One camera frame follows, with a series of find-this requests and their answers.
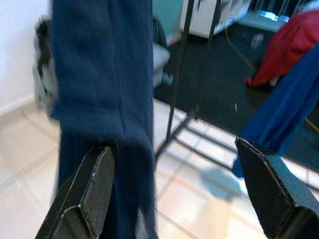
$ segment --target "red cloth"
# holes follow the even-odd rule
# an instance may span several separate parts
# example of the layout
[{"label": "red cloth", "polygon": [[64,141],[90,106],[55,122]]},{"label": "red cloth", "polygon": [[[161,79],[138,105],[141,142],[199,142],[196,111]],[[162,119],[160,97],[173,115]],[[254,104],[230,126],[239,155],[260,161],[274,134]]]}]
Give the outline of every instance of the red cloth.
[{"label": "red cloth", "polygon": [[319,10],[294,15],[270,40],[255,78],[246,79],[246,84],[262,86],[286,74],[317,43]]}]

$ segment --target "black floor mat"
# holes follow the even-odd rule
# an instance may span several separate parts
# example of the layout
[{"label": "black floor mat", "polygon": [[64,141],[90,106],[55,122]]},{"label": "black floor mat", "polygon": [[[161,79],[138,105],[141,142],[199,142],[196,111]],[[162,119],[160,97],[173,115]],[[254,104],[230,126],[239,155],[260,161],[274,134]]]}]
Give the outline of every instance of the black floor mat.
[{"label": "black floor mat", "polygon": [[[229,27],[228,33],[232,42],[256,65],[262,60],[266,46],[274,34],[239,24]],[[264,35],[264,40],[256,50],[251,49],[250,43],[253,36],[259,33]],[[244,79],[252,75],[253,71],[228,45],[224,32],[214,37],[211,55],[208,62],[204,63],[206,42],[207,40],[202,38],[189,38],[178,91],[177,108],[188,112],[197,101],[201,119],[238,134],[268,96],[270,89],[251,89],[244,85]],[[171,56],[165,68],[167,73],[175,73],[179,48],[180,43],[169,48]],[[201,74],[203,64],[206,64],[205,74]],[[199,76],[201,76],[202,87],[196,94],[195,88]],[[171,95],[172,87],[165,84],[159,85],[155,90],[155,97],[166,103],[170,103]],[[318,124],[318,116],[317,107],[310,119]],[[319,172],[318,152],[319,134],[305,123],[296,133],[287,156]]]}]

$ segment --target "blue fabric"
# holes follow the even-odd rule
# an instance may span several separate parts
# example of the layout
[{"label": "blue fabric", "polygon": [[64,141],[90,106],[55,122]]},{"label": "blue fabric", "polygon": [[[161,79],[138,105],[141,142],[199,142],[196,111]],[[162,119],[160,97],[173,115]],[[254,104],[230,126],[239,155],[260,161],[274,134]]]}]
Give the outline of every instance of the blue fabric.
[{"label": "blue fabric", "polygon": [[59,87],[52,117],[62,128],[59,183],[92,144],[115,141],[121,150],[112,210],[123,220],[115,238],[135,237],[123,234],[132,231],[137,207],[156,238],[152,0],[53,0],[51,41]]},{"label": "blue fabric", "polygon": [[[319,99],[319,44],[309,51],[281,80],[258,111],[245,125],[240,137],[284,154],[294,132]],[[232,172],[243,177],[240,158]]]}]

